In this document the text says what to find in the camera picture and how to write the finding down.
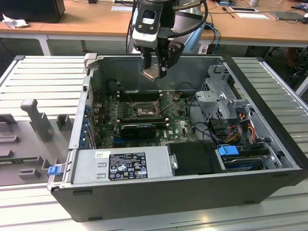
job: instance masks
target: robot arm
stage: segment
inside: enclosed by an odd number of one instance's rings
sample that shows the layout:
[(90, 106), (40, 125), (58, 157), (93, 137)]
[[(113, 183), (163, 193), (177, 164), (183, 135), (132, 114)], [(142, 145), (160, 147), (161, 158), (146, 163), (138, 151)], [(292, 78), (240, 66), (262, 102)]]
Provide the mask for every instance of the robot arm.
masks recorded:
[[(134, 47), (141, 52), (143, 58), (143, 75), (154, 81), (167, 74), (167, 69), (177, 63), (184, 44), (174, 41), (174, 38), (185, 36), (201, 27), (207, 18), (207, 4), (205, 0), (175, 6), (176, 0), (138, 0), (138, 16), (133, 30)], [(194, 27), (183, 32), (173, 28), (175, 11), (182, 11), (205, 6), (203, 19)], [(158, 66), (152, 65), (151, 53), (155, 52)]]

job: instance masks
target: black plastic cover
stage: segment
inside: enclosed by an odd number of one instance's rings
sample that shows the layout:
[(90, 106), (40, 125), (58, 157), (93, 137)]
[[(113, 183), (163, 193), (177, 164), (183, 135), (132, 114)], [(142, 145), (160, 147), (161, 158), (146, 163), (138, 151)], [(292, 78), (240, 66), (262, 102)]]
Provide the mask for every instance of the black plastic cover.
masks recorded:
[(170, 155), (175, 155), (178, 169), (175, 176), (221, 173), (216, 145), (212, 142), (169, 143)]

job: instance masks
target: yellow wire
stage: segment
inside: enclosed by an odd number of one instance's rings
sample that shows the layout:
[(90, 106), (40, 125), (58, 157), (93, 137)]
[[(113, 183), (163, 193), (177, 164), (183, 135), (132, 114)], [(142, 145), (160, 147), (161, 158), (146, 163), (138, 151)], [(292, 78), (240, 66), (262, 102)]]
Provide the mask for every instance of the yellow wire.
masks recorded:
[(230, 141), (236, 139), (239, 135), (240, 135), (240, 133), (237, 132), (234, 136), (232, 136), (231, 138), (229, 138), (228, 140), (226, 140), (226, 143), (228, 143), (228, 142), (230, 142)]

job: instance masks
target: green circuit board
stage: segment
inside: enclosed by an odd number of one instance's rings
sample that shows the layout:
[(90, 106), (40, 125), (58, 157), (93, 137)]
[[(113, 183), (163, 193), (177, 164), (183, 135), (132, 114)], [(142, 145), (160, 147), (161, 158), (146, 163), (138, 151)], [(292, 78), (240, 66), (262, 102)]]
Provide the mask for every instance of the green circuit board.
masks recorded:
[[(100, 148), (162, 146), (169, 142), (197, 141), (197, 137), (187, 117), (187, 99), (180, 98), (178, 94), (168, 93), (159, 101), (151, 102), (120, 102), (116, 97), (109, 97), (103, 104), (103, 123), (99, 123), (101, 137)], [(123, 111), (120, 109), (126, 112), (126, 117), (133, 117), (134, 115), (136, 116), (133, 106), (138, 107), (139, 105), (146, 105), (146, 113), (156, 110), (156, 117), (168, 118), (168, 126), (156, 128), (155, 137), (151, 139), (124, 140), (121, 138), (119, 132), (122, 124), (117, 123), (117, 119), (123, 116)]]

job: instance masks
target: blue plastic latch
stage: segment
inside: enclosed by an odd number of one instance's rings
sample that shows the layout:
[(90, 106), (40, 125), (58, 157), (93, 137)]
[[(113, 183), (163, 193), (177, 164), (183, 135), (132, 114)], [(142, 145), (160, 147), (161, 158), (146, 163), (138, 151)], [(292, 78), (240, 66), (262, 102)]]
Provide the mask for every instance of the blue plastic latch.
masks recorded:
[(47, 174), (48, 174), (49, 176), (61, 175), (61, 167), (60, 167), (60, 166), (50, 166), (50, 167), (48, 168)]
[(238, 155), (239, 151), (235, 146), (221, 146), (218, 148), (220, 155)]

